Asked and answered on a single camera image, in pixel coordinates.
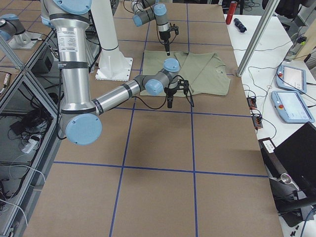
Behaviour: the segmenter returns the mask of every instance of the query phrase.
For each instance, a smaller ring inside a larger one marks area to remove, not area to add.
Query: green cloth
[[[206,93],[213,95],[227,95],[230,79],[226,76],[225,64],[217,53],[194,54],[182,51],[170,52],[166,56],[163,51],[147,51],[144,53],[143,75],[155,75],[167,58],[175,58],[179,61],[180,72],[185,80],[189,81],[193,95]],[[177,92],[175,96],[184,96],[183,92]]]

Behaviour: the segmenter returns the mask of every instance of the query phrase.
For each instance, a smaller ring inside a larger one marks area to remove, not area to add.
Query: red bottle
[[[226,24],[229,25],[232,21],[233,15],[235,13],[237,7],[237,2],[236,1],[231,1],[231,4],[229,6],[229,10],[227,13],[227,17],[226,17]]]

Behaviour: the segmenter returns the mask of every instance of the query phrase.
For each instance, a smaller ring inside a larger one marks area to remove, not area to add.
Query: white table
[[[247,49],[247,46],[252,38],[252,35],[258,25],[260,20],[260,16],[247,16],[247,15],[238,15],[234,16],[233,19],[238,18],[244,26],[247,28],[245,33],[240,33],[237,27],[234,25],[233,21],[230,25],[227,25],[229,35],[231,38],[232,46],[234,48],[234,53],[236,57],[237,64],[242,60],[242,57],[245,53],[244,49]],[[251,68],[251,66],[264,68],[271,67],[276,68],[280,62],[283,60],[285,54],[288,49],[291,47],[292,42],[290,37],[287,35],[284,30],[282,24],[278,20],[277,17],[272,17],[265,32],[263,33],[260,42],[256,48],[257,51],[254,52],[250,62],[247,65],[245,72],[242,75],[242,83],[244,84],[244,89],[250,89],[256,93],[257,96],[265,96],[266,93],[256,87],[253,84],[253,80],[250,72],[253,76],[254,82],[259,87],[262,87],[266,91],[268,91],[268,96],[266,98],[258,97],[257,98],[257,107],[260,112],[263,113],[263,118],[270,121],[277,129],[276,136],[273,139],[273,142],[276,146],[282,143],[285,139],[287,139],[291,134],[293,134],[297,129],[299,129],[302,124],[287,124],[284,123],[279,115],[277,114],[274,105],[271,100],[271,92],[274,90],[282,90],[277,87],[275,81],[276,69],[256,69]],[[289,65],[292,67],[297,67],[306,70],[307,82],[315,83],[315,79],[308,70],[307,66],[303,61],[291,61],[291,62],[283,62],[284,65]],[[246,95],[253,96],[253,93],[246,91]],[[311,97],[316,98],[316,86],[308,86],[307,94]],[[304,101],[307,105],[314,105],[316,101],[308,98],[303,95]],[[310,108],[311,113],[316,118],[316,107]],[[265,137],[273,137],[275,133],[275,129],[268,122],[263,121],[263,129],[259,129],[257,133],[257,138],[265,138]],[[289,236],[292,231],[295,231],[294,228],[288,227],[285,221],[280,217],[280,222],[283,230],[283,234],[285,237]],[[301,229],[303,223],[300,224],[299,230],[296,231],[296,236],[300,236]],[[304,230],[304,237],[315,237],[316,233],[316,221],[308,221]]]

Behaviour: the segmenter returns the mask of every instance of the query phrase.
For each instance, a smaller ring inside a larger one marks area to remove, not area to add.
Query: white robot link
[[[151,95],[158,95],[164,88],[175,88],[178,85],[177,75],[180,70],[176,59],[165,60],[163,68],[155,75],[137,76],[110,92],[91,99],[89,91],[89,71],[86,55],[85,30],[89,26],[88,11],[92,7],[92,15],[100,42],[103,29],[98,27],[94,8],[102,9],[102,14],[111,15],[109,0],[42,0],[42,22],[54,27],[57,32],[59,58],[58,68],[63,80],[64,98],[61,102],[61,129],[67,138],[78,145],[93,143],[101,134],[102,124],[97,117],[132,98],[142,90]],[[112,32],[111,42],[116,42],[116,33]]]

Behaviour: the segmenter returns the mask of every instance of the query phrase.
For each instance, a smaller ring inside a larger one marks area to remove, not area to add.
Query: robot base
[[[109,58],[108,62],[104,67],[99,65],[99,69],[95,78],[97,80],[121,80],[121,81],[128,81],[129,75],[132,69],[133,58],[125,58],[126,60],[125,66],[118,72],[112,72],[113,68],[111,67],[111,60]]]
[[[37,34],[37,33],[31,33],[31,32],[27,32],[29,37],[31,39],[38,39],[41,37],[41,34]],[[15,38],[13,37],[13,39],[9,42],[9,45],[12,49],[26,49],[26,50],[30,50],[34,47],[34,45],[37,43],[37,40],[31,40],[29,43],[24,44],[24,45],[20,45],[17,43],[17,41],[15,40]]]

